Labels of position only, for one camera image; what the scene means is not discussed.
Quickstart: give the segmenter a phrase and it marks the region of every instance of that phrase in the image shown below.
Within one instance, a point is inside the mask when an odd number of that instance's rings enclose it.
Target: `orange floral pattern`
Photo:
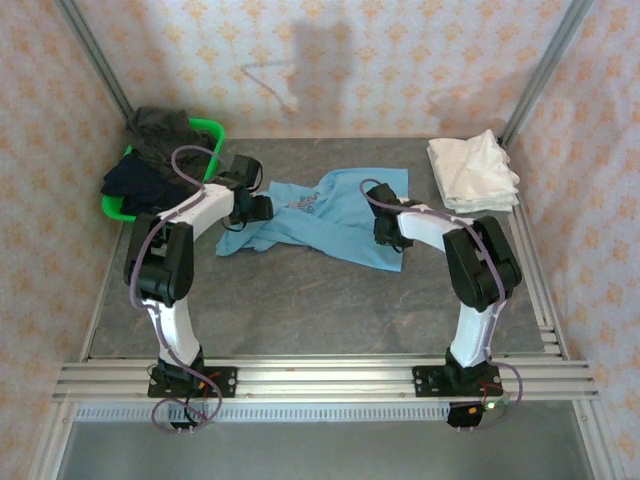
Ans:
[[[628,2],[595,2],[511,152],[570,350],[594,362],[629,478],[640,472],[638,25]]]
[[[499,134],[570,1],[78,3],[134,106],[255,138]]]
[[[113,245],[97,191],[122,119],[54,2],[4,1],[0,25],[0,477],[22,479]]]

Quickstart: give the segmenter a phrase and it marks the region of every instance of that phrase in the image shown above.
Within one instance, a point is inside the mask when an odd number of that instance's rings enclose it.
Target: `floor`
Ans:
[[[349,167],[409,170],[410,196],[443,208],[425,139],[229,140],[222,153],[253,156],[270,180],[313,186]],[[496,215],[512,243],[506,214]],[[330,258],[306,247],[276,245],[264,253],[215,255],[223,230],[195,246],[189,309],[205,356],[237,354],[442,354],[456,329],[459,301],[444,255],[418,245],[404,253],[402,273]],[[133,310],[122,280],[130,225],[119,240],[90,356],[155,357],[146,314]],[[493,350],[540,352],[542,341],[526,284],[504,309]]]
[[[191,438],[146,419],[75,422],[58,478],[593,478],[571,402],[525,402],[508,415],[473,434],[428,421],[216,423]]]

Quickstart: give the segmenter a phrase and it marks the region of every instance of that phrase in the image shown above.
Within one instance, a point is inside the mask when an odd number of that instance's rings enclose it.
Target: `purple cable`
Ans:
[[[147,251],[149,250],[149,246],[151,245],[151,241],[153,240],[153,237],[156,235],[156,233],[158,233],[160,231],[160,229],[164,225],[166,225],[167,222],[169,222],[171,219],[177,217],[178,215],[186,212],[187,210],[193,208],[198,203],[200,203],[204,199],[204,197],[206,196],[204,185],[202,183],[198,182],[197,180],[191,178],[189,175],[185,174],[184,172],[182,172],[182,170],[180,170],[180,168],[178,167],[177,155],[178,155],[178,153],[180,153],[180,152],[182,152],[184,150],[200,150],[201,152],[207,153],[207,154],[209,154],[211,156],[215,156],[216,158],[220,158],[220,155],[218,155],[216,152],[213,152],[213,151],[209,150],[208,148],[200,147],[198,145],[184,145],[182,147],[176,148],[174,150],[174,152],[171,154],[171,166],[173,167],[175,172],[181,178],[183,178],[187,182],[191,183],[192,185],[195,185],[196,187],[198,187],[198,190],[199,190],[198,196],[196,198],[194,198],[193,200],[191,200],[186,205],[178,208],[175,212],[172,212],[171,214],[169,214],[166,217],[164,217],[163,219],[161,219],[149,231],[149,234],[147,235],[147,238],[145,238],[144,242],[142,243],[142,247],[140,248],[140,252],[138,253],[138,257],[136,258],[136,263],[133,266],[133,272],[131,274],[131,285],[129,287],[129,301],[131,302],[131,305],[133,305],[133,307],[135,309],[137,309],[137,310],[147,310],[149,312],[149,314],[151,315],[151,318],[154,318],[154,316],[155,316],[155,318],[156,318],[155,325],[156,325],[156,332],[158,333],[158,339],[160,340],[161,345],[167,350],[167,353],[169,354],[171,359],[174,362],[176,362],[176,364],[180,368],[182,368],[185,372],[193,375],[196,378],[199,378],[200,380],[205,382],[207,385],[209,385],[211,387],[211,389],[216,393],[216,396],[218,397],[218,404],[217,404],[215,410],[213,411],[213,413],[208,417],[205,415],[204,411],[201,412],[201,411],[193,408],[191,405],[187,404],[186,402],[183,402],[180,399],[177,399],[177,398],[164,398],[164,399],[160,400],[153,407],[153,410],[151,410],[151,422],[159,430],[161,430],[161,431],[163,431],[165,433],[170,433],[170,434],[180,434],[182,432],[182,429],[172,430],[172,429],[169,429],[169,428],[165,428],[165,427],[163,427],[162,425],[160,425],[158,423],[158,421],[156,420],[156,412],[158,411],[158,408],[160,408],[161,405],[163,405],[163,404],[165,404],[167,402],[177,403],[178,405],[181,405],[184,408],[186,408],[187,410],[189,410],[194,415],[197,415],[197,416],[201,417],[202,421],[198,425],[196,425],[195,427],[193,427],[193,426],[189,427],[189,431],[191,433],[193,433],[193,432],[195,432],[197,430],[200,430],[201,428],[204,428],[209,423],[211,423],[211,421],[213,421],[213,419],[220,412],[220,408],[222,408],[222,392],[220,391],[220,388],[210,378],[207,378],[206,376],[202,375],[201,373],[193,370],[189,365],[187,365],[182,360],[180,360],[180,358],[178,358],[178,356],[169,347],[169,342],[167,342],[167,338],[164,336],[164,332],[162,331],[162,325],[160,323],[160,310],[155,305],[144,305],[138,298],[136,298],[136,288],[137,288],[137,285],[138,285],[138,278],[140,276],[140,269],[142,268],[142,260],[144,259],[144,256],[147,253]]]
[[[498,287],[498,294],[499,294],[498,301],[493,304],[493,308],[491,309],[491,315],[489,317],[489,322],[490,322],[489,323],[489,328],[487,328],[487,333],[485,334],[485,336],[484,336],[484,338],[482,340],[482,349],[484,350],[484,353],[485,353],[485,355],[487,357],[487,363],[489,365],[492,365],[494,367],[508,368],[516,376],[516,380],[518,381],[518,396],[516,397],[515,406],[520,405],[520,402],[522,400],[522,391],[523,391],[523,388],[524,388],[524,385],[522,383],[522,376],[520,375],[520,372],[518,372],[518,370],[513,365],[509,365],[508,363],[503,363],[503,362],[494,362],[493,360],[491,360],[491,357],[490,357],[489,343],[491,342],[491,337],[493,336],[493,331],[496,328],[496,323],[498,321],[498,316],[500,315],[500,312],[502,311],[502,308],[504,307],[504,305],[505,305],[505,303],[507,301],[507,297],[506,297],[506,292],[504,290],[504,284],[502,283],[502,279],[500,278],[500,275],[498,274],[498,269],[496,268],[496,265],[493,263],[493,260],[491,259],[491,256],[489,255],[489,251],[487,250],[487,247],[482,242],[482,239],[480,238],[480,236],[467,223],[459,220],[458,218],[456,218],[453,215],[450,215],[448,213],[439,212],[437,210],[420,210],[419,208],[415,208],[415,207],[403,207],[403,206],[389,205],[387,203],[379,202],[379,201],[371,198],[369,195],[367,195],[367,192],[365,192],[364,185],[365,185],[365,183],[369,183],[369,182],[375,183],[376,185],[381,185],[381,182],[379,182],[375,178],[365,178],[364,180],[362,180],[362,182],[360,182],[360,193],[367,199],[367,201],[369,203],[371,203],[373,205],[376,205],[378,207],[384,208],[386,210],[394,210],[396,212],[421,213],[423,215],[431,215],[432,217],[441,218],[441,219],[447,220],[447,221],[449,221],[451,223],[454,223],[455,225],[461,226],[462,228],[464,228],[469,233],[469,235],[471,235],[471,238],[473,238],[473,241],[476,243],[476,245],[480,249],[480,252],[484,256],[485,261],[487,262],[487,266],[489,267],[489,271],[491,272],[491,276],[493,277],[493,279],[496,282],[496,285]],[[495,425],[495,423],[496,422],[492,422],[489,425],[475,427],[475,430],[477,430],[479,428],[490,427],[492,425]]]

